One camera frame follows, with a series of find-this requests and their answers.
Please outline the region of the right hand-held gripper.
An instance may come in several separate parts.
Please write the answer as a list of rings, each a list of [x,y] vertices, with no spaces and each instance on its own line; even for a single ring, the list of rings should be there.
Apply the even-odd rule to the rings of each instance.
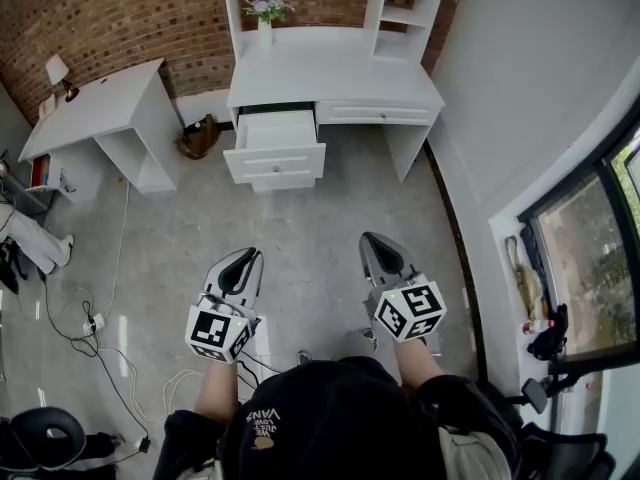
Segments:
[[[397,343],[433,333],[446,315],[446,304],[437,283],[415,269],[411,253],[376,232],[361,235],[359,253],[371,283],[366,299],[370,320],[386,329]]]

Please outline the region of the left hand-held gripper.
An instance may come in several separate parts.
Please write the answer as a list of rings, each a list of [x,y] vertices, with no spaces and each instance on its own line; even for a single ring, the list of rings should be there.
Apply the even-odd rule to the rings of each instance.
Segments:
[[[253,308],[263,270],[264,256],[255,247],[234,251],[210,268],[205,292],[189,308],[185,343],[194,354],[226,364],[238,359],[261,322]],[[235,294],[243,306],[210,293]]]

